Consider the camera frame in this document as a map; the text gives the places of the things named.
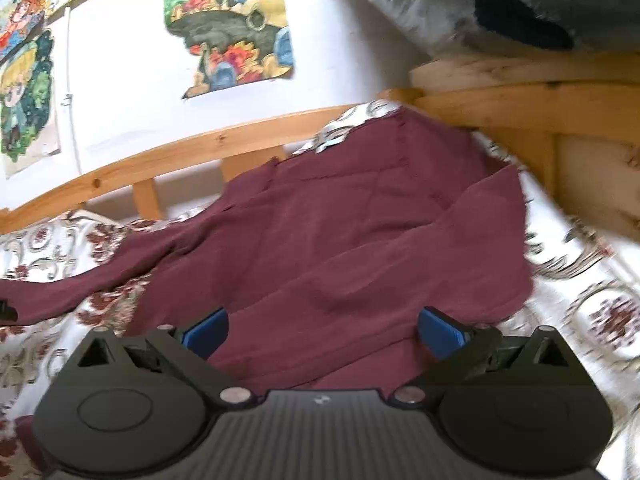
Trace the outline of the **red-haired girl wall drawing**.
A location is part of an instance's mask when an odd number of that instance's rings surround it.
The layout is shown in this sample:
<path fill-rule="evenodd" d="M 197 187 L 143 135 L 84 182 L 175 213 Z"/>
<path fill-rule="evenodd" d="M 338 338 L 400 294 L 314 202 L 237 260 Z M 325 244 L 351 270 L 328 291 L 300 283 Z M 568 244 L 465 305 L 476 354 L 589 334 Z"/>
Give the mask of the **red-haired girl wall drawing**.
<path fill-rule="evenodd" d="M 44 0 L 10 0 L 1 6 L 1 61 L 43 20 Z"/>

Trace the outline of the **white wall conduit pipe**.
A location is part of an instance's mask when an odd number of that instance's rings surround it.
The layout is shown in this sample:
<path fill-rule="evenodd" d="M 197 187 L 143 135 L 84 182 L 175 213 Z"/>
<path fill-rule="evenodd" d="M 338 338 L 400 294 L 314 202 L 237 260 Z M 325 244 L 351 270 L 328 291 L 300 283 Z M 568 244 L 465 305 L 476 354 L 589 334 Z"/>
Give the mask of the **white wall conduit pipe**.
<path fill-rule="evenodd" d="M 65 108 L 65 131 L 70 150 L 72 151 L 75 171 L 78 176 L 82 175 L 81 161 L 78 154 L 78 145 L 74 127 L 74 94 L 72 85 L 70 84 L 70 24 L 72 24 L 72 9 L 70 6 L 64 8 L 63 13 L 64 24 L 64 63 L 63 63 L 63 82 L 64 96 L 62 99 L 62 107 Z"/>

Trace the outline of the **wooden bed frame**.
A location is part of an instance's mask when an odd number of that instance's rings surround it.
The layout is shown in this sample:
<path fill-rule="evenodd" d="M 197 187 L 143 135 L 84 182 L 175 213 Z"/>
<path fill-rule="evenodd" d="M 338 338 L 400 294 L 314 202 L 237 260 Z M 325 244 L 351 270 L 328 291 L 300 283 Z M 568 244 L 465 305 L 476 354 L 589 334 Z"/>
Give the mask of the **wooden bed frame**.
<path fill-rule="evenodd" d="M 636 54 L 462 55 L 416 68 L 405 89 L 385 92 L 449 125 L 485 133 L 522 162 L 569 214 L 630 237 L 639 233 L 639 58 Z M 4 210 L 11 232 L 120 188 L 137 212 L 161 219 L 155 180 L 220 160 L 232 179 L 286 144 L 314 136 L 340 114 L 307 110 L 191 136 L 91 171 Z"/>

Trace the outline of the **blond child wall drawing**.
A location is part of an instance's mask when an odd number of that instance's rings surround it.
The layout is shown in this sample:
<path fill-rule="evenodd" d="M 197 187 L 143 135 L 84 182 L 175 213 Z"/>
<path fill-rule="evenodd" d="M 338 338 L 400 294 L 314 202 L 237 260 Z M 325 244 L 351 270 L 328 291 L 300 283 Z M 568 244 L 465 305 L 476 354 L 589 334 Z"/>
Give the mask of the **blond child wall drawing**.
<path fill-rule="evenodd" d="M 49 29 L 23 44 L 1 70 L 1 160 L 6 178 L 58 154 Z"/>

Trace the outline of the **plastic bag of clothes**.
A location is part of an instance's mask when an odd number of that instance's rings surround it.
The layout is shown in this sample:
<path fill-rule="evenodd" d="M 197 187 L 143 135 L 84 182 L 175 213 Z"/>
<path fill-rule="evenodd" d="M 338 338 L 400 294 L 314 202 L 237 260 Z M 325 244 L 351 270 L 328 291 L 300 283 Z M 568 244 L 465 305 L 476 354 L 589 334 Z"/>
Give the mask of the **plastic bag of clothes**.
<path fill-rule="evenodd" d="M 639 0 L 368 1 L 432 58 L 639 47 Z"/>

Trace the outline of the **floral white bedspread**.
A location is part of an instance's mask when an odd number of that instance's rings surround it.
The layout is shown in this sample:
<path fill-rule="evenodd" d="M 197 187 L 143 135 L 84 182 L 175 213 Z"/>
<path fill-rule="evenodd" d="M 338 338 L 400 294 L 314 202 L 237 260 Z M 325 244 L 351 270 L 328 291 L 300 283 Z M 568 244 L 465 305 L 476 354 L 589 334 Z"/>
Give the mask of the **floral white bedspread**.
<path fill-rule="evenodd" d="M 407 107 L 389 102 L 355 106 L 327 124 L 291 157 L 319 153 L 340 144 L 353 128 L 398 108 Z M 526 207 L 525 258 L 532 271 L 532 291 L 520 310 L 496 324 L 472 325 L 497 325 L 510 335 L 527 334 L 538 323 L 558 328 L 613 411 L 613 437 L 601 471 L 612 479 L 637 478 L 639 248 L 630 244 L 618 252 L 600 233 L 564 214 L 511 153 L 483 133 L 469 134 L 488 156 L 518 170 Z M 127 235 L 161 230 L 189 220 L 206 208 L 172 220 L 127 224 L 87 211 L 71 211 L 4 234 L 1 284 L 6 280 L 49 284 L 73 278 L 110 260 Z M 147 284 L 149 278 L 140 276 L 109 292 L 96 292 L 75 309 L 53 318 L 2 326 L 3 478 L 40 477 L 37 449 L 30 440 L 37 404 L 81 339 L 92 330 L 107 328 L 118 336 L 131 335 L 127 326 Z"/>

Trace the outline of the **maroon garment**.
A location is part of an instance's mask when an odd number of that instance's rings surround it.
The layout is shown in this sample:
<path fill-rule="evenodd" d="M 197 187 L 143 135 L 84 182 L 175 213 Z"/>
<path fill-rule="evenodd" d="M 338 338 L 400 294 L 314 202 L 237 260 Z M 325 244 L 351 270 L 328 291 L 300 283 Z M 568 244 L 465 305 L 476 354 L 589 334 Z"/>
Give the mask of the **maroon garment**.
<path fill-rule="evenodd" d="M 1 302 L 29 325 L 147 276 L 131 335 L 224 308 L 212 364 L 248 388 L 392 390 L 422 368 L 422 309 L 496 324 L 523 307 L 525 217 L 515 166 L 398 108 L 241 174 L 200 214 L 127 235 L 90 271 L 3 281 Z"/>

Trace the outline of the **landscape flower wall drawing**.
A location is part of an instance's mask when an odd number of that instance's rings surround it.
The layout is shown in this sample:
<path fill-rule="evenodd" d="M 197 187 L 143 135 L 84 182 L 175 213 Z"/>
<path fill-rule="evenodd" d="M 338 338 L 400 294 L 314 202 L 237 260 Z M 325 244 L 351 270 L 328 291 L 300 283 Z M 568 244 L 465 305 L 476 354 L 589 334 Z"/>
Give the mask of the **landscape flower wall drawing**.
<path fill-rule="evenodd" d="M 294 72 L 284 0 L 164 0 L 164 20 L 198 59 L 185 100 Z"/>

